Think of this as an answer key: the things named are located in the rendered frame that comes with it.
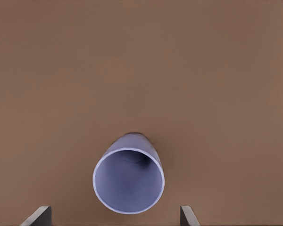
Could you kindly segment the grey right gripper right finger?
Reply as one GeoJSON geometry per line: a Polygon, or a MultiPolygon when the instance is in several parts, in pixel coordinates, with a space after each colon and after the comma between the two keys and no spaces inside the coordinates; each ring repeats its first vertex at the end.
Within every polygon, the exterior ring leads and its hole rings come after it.
{"type": "Polygon", "coordinates": [[[200,226],[190,206],[180,206],[180,226],[200,226]]]}

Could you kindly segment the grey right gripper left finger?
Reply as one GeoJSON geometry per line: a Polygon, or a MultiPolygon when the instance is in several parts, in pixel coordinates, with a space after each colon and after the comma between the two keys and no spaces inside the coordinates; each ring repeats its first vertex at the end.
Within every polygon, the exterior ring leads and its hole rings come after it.
{"type": "Polygon", "coordinates": [[[51,206],[40,206],[19,226],[52,226],[51,206]]]}

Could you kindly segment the lavender blue cup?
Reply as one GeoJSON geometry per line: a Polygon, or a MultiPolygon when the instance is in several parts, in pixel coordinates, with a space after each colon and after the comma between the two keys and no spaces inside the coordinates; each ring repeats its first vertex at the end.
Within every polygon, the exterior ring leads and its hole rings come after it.
{"type": "Polygon", "coordinates": [[[156,149],[141,133],[118,138],[97,162],[93,189],[108,209],[125,215],[143,213],[161,198],[165,186],[156,149]]]}

